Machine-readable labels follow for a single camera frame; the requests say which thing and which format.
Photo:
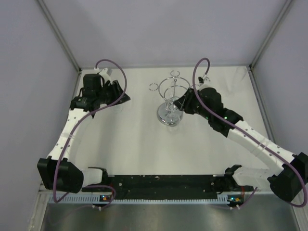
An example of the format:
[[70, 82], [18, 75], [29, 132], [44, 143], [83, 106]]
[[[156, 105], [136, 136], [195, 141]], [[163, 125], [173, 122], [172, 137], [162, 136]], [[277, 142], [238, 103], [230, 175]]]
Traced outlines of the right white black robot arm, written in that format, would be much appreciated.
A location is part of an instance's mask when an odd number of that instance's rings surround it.
[[189, 88], [174, 104], [186, 114], [205, 118], [214, 131], [238, 143], [268, 167], [234, 165], [228, 168], [224, 183], [229, 190], [240, 186], [270, 189], [289, 203], [303, 192], [303, 204], [307, 203], [308, 193], [304, 187], [308, 182], [308, 156], [305, 153], [294, 154], [258, 133], [241, 115], [224, 107], [221, 95], [214, 88], [198, 91]]

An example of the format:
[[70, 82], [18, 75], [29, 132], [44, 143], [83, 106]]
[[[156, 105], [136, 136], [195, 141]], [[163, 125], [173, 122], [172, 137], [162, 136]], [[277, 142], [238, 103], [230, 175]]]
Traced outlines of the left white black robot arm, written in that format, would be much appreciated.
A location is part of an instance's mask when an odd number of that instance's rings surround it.
[[77, 193], [88, 185], [99, 191], [108, 188], [106, 170], [91, 167], [87, 154], [77, 160], [77, 152], [86, 128], [101, 105], [116, 105], [129, 100], [118, 81], [112, 80], [107, 72], [84, 75], [83, 87], [70, 103], [68, 118], [56, 145], [37, 163], [46, 189]]

